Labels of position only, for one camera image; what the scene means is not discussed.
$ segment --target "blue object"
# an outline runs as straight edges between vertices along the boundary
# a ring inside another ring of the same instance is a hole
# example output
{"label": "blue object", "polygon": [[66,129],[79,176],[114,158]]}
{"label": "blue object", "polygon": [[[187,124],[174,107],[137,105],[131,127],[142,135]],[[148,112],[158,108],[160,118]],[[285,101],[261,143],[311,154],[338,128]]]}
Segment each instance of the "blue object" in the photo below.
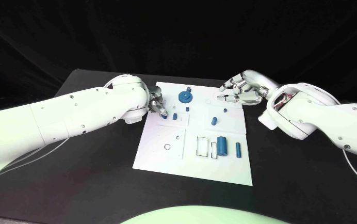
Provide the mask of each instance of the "blue object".
{"label": "blue object", "polygon": [[217,123],[217,118],[216,117],[213,117],[213,119],[212,119],[212,125],[214,126],[216,125],[216,123]]}
{"label": "blue object", "polygon": [[239,142],[236,142],[236,157],[242,158],[240,143]]}
{"label": "blue object", "polygon": [[217,155],[227,156],[227,139],[223,136],[217,137]]}
{"label": "blue object", "polygon": [[183,91],[183,92],[180,92],[180,94],[178,94],[178,100],[180,100],[180,102],[184,103],[184,104],[187,104],[187,103],[191,102],[193,96],[191,96],[190,91]]}

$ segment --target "black backdrop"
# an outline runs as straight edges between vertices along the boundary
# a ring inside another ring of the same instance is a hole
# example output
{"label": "black backdrop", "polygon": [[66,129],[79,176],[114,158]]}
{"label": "black backdrop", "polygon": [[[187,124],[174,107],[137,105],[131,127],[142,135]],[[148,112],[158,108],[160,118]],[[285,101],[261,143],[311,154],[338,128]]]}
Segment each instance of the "black backdrop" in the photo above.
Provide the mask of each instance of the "black backdrop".
{"label": "black backdrop", "polygon": [[0,0],[1,99],[70,71],[227,79],[253,69],[357,100],[357,0]]}

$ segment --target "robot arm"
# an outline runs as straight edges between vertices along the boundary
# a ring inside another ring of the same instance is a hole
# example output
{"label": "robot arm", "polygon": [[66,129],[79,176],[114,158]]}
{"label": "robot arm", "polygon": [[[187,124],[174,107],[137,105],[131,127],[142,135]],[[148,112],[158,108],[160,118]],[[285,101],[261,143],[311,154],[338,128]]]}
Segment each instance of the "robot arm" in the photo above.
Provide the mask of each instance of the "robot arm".
{"label": "robot arm", "polygon": [[230,86],[240,89],[235,95],[217,96],[222,101],[255,105],[266,98],[266,110],[258,119],[271,130],[279,127],[302,140],[320,129],[338,148],[357,154],[357,104],[341,105],[328,92],[307,83],[279,86],[253,70],[235,76],[220,91]]}
{"label": "robot arm", "polygon": [[112,85],[114,89],[96,87],[0,111],[0,170],[32,150],[119,119],[135,123],[148,110],[167,115],[158,87],[148,90],[131,75],[114,80]]}

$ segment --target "white cable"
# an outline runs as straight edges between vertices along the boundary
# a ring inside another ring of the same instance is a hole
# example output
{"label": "white cable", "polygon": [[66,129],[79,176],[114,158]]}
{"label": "white cable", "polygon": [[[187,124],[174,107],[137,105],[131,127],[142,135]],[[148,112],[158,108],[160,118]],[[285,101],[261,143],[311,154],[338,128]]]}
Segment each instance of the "white cable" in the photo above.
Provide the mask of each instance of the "white cable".
{"label": "white cable", "polygon": [[105,84],[104,88],[108,88],[108,86],[111,85],[112,81],[117,79],[117,78],[121,78],[121,77],[125,77],[125,76],[131,76],[130,74],[122,74],[119,76],[117,76],[115,78],[112,78],[108,83]]}
{"label": "white cable", "polygon": [[350,165],[350,167],[351,167],[351,170],[354,171],[354,173],[356,173],[356,175],[357,175],[357,171],[356,171],[354,167],[351,166],[351,162],[350,162],[350,159],[348,159],[348,157],[347,157],[345,151],[343,150],[343,152],[344,152],[344,157],[345,157],[347,163],[348,163],[348,165]]}
{"label": "white cable", "polygon": [[42,157],[39,157],[37,159],[35,159],[35,160],[32,160],[32,161],[29,161],[27,163],[24,163],[23,165],[20,165],[20,166],[16,166],[14,168],[11,168],[10,170],[7,170],[7,171],[4,171],[4,172],[1,172],[0,173],[0,175],[3,175],[4,173],[7,173],[9,171],[11,171],[11,170],[14,170],[14,169],[17,169],[17,168],[20,168],[22,166],[24,166],[24,165],[27,165],[29,163],[33,163],[35,161],[37,161],[39,159],[42,159],[45,156],[47,156],[63,144],[65,144],[65,142],[69,140],[69,138],[56,146],[56,148],[55,149],[52,149]]}
{"label": "white cable", "polygon": [[17,161],[11,162],[4,168],[3,170],[13,166],[14,164],[17,164],[20,161],[23,161],[24,159],[27,159],[35,153],[37,153],[46,146],[43,146],[42,148],[36,149],[26,157],[23,157],[22,159],[19,159]]}

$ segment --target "table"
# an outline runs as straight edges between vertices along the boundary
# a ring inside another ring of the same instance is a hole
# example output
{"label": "table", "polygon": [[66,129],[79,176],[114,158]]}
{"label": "table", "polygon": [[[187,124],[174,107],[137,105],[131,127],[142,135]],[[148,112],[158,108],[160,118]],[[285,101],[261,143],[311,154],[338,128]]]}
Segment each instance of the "table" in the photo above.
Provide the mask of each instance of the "table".
{"label": "table", "polygon": [[[75,70],[56,96],[104,86],[119,74]],[[147,85],[223,83],[134,75]],[[243,107],[253,187],[132,169],[145,118],[131,125],[119,120],[0,177],[0,216],[40,223],[119,223],[170,206],[210,205],[291,223],[356,222],[357,176],[341,150],[320,131],[304,141],[271,131],[258,121],[265,103]],[[357,156],[350,157],[357,165]]]}

